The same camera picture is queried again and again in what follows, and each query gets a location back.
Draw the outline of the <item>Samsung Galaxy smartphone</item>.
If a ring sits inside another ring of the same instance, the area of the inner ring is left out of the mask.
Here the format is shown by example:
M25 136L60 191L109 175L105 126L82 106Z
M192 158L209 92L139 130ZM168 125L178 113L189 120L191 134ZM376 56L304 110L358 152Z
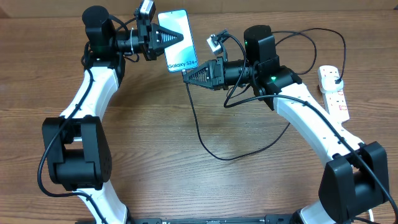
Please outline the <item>Samsung Galaxy smartphone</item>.
M183 35L183 40L165 49L168 71L179 72L196 68L197 54L186 10L159 13L158 22L161 27Z

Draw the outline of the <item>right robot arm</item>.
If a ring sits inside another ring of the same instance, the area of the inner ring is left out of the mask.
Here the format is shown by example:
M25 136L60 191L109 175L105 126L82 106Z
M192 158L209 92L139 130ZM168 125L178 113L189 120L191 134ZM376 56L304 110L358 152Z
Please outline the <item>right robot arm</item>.
M241 60L230 61L227 31L211 35L216 58L183 73L186 85L234 92L252 87L254 99L284 117L308 142L324 172L318 200L291 215L266 215L266 223L351 223L385 202L389 191L387 154L377 142L366 144L342 127L310 94L300 74L280 64L274 31L266 25L244 31Z

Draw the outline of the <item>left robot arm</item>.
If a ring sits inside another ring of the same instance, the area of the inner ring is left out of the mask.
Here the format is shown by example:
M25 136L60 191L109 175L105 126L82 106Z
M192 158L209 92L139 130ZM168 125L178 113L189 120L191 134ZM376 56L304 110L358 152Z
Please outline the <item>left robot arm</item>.
M132 55L153 61L183 40L181 33L153 23L154 14L154 2L142 1L131 29L103 6L87 8L82 15L88 38L81 58L83 82L70 105L42 124L45 151L39 170L48 170L65 197L81 198L95 223L134 221L110 181L112 157L102 119Z

